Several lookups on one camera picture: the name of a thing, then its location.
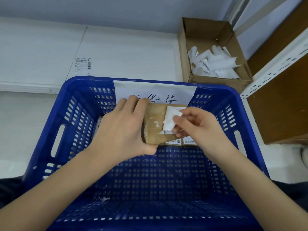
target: gray wall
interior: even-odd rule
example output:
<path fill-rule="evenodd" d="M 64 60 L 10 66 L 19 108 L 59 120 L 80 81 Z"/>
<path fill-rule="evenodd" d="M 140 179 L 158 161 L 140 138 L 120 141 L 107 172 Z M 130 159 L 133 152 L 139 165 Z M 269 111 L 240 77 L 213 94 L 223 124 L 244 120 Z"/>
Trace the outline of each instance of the gray wall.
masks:
<path fill-rule="evenodd" d="M 0 15 L 177 33 L 181 16 L 222 20 L 232 0 L 0 0 Z"/>

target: blue plastic basket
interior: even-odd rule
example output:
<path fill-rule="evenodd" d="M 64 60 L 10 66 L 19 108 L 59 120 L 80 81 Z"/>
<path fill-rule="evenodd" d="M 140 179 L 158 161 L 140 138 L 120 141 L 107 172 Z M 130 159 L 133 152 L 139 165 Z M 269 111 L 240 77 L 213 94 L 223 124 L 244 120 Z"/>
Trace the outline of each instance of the blue plastic basket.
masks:
<path fill-rule="evenodd" d="M 62 86 L 26 170 L 23 192 L 31 189 L 91 142 L 99 115 L 115 107 L 114 80 L 74 77 Z M 216 115 L 237 147 L 239 131 L 247 157 L 268 172 L 238 93 L 225 85 L 138 80 L 196 86 L 189 106 Z M 55 157 L 52 146 L 65 129 Z M 110 200 L 102 202 L 103 197 Z M 260 229 L 220 168 L 198 147 L 159 147 L 115 166 L 81 194 L 50 230 L 247 230 Z"/>

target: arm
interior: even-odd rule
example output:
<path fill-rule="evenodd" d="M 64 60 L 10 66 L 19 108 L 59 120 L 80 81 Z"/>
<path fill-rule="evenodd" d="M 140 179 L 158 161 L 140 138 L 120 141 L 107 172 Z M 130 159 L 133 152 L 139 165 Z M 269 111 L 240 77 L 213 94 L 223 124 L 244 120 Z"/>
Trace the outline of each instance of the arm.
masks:
<path fill-rule="evenodd" d="M 174 117 L 176 136 L 193 138 L 225 173 L 264 230 L 307 229 L 308 213 L 234 147 L 213 114 L 195 107 L 181 112 L 182 117 Z"/>
<path fill-rule="evenodd" d="M 149 102 L 135 96 L 121 99 L 103 117 L 87 149 L 0 210 L 0 230 L 46 230 L 75 198 L 115 165 L 137 155 L 155 154 L 157 146 L 144 144 L 141 139 Z"/>

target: tiled floor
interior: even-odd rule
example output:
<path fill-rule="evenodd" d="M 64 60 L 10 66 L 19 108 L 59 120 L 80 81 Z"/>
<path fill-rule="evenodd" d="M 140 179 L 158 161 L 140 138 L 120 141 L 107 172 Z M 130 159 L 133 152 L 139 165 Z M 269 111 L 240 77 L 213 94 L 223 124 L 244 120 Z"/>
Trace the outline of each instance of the tiled floor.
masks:
<path fill-rule="evenodd" d="M 0 178 L 22 175 L 56 99 L 52 94 L 0 92 Z M 244 107 L 272 179 L 308 181 L 300 145 L 265 145 L 248 103 Z"/>

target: package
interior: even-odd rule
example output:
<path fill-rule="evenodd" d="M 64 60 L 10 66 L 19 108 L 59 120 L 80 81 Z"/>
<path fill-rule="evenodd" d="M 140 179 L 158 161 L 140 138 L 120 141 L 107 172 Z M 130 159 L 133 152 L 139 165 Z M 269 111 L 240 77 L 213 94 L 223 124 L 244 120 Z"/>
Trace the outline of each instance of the package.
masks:
<path fill-rule="evenodd" d="M 198 146 L 198 145 L 190 136 L 187 136 L 183 138 L 183 146 Z"/>
<path fill-rule="evenodd" d="M 98 119 L 97 119 L 97 122 L 96 122 L 96 127 L 95 127 L 95 132 L 94 132 L 94 135 L 93 135 L 93 138 L 94 138 L 94 136 L 96 135 L 96 132 L 97 132 L 97 130 L 98 130 L 98 127 L 99 127 L 99 125 L 100 125 L 100 123 L 101 123 L 101 121 L 102 121 L 102 116 L 98 116 Z"/>
<path fill-rule="evenodd" d="M 160 144 L 176 140 L 175 134 L 164 134 L 163 125 L 168 106 L 187 107 L 178 104 L 148 104 L 144 115 L 143 138 L 147 144 Z"/>
<path fill-rule="evenodd" d="M 238 93 L 241 93 L 252 82 L 247 61 L 229 22 L 182 18 L 178 40 L 184 82 L 224 84 L 233 87 Z M 198 50 L 201 55 L 208 53 L 207 50 L 211 50 L 213 45 L 226 47 L 230 56 L 236 57 L 236 64 L 241 66 L 234 68 L 234 71 L 240 79 L 199 76 L 192 73 L 188 51 L 192 49 L 192 54 Z"/>
<path fill-rule="evenodd" d="M 172 140 L 172 141 L 166 142 L 166 146 L 173 146 L 173 145 L 181 147 L 182 146 L 182 139 L 177 139 L 177 140 Z"/>

